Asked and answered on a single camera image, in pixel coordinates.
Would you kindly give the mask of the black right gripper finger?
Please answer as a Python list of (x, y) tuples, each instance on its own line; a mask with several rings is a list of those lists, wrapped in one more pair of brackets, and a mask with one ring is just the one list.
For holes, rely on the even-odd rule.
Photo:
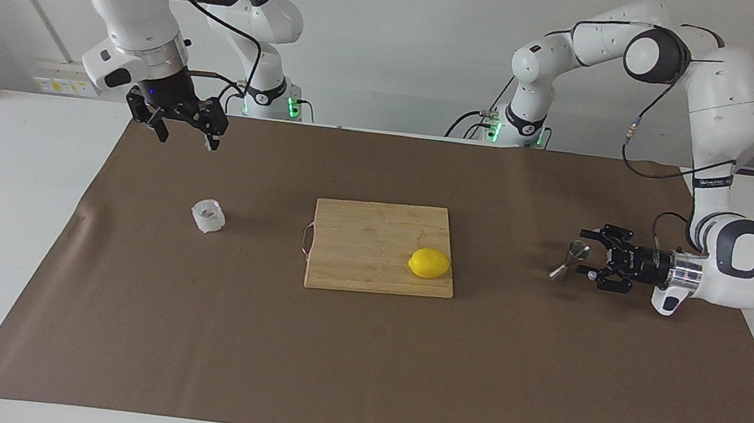
[(219, 100), (206, 99), (199, 101), (197, 112), (197, 129), (205, 136), (208, 151), (216, 151), (219, 140), (226, 134), (229, 126), (227, 115)]
[(169, 132), (164, 122), (166, 110), (156, 108), (152, 110), (151, 106), (146, 103), (144, 96), (143, 90), (130, 89), (127, 92), (126, 102), (132, 114), (132, 119), (154, 131), (158, 141), (166, 142), (169, 138)]

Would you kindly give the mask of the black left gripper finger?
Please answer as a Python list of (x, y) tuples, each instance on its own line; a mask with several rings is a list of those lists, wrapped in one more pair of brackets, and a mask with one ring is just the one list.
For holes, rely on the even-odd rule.
[(635, 280), (633, 274), (626, 270), (614, 270), (608, 267), (595, 269), (595, 267), (581, 266), (582, 275), (596, 283), (596, 288), (600, 291), (619, 292), (619, 294), (628, 293), (632, 289), (632, 281)]
[(620, 226), (605, 225), (599, 229), (581, 229), (580, 237), (583, 239), (595, 240), (601, 243), (604, 248), (619, 250), (620, 252), (631, 251), (633, 249), (633, 237), (635, 233), (632, 230)]

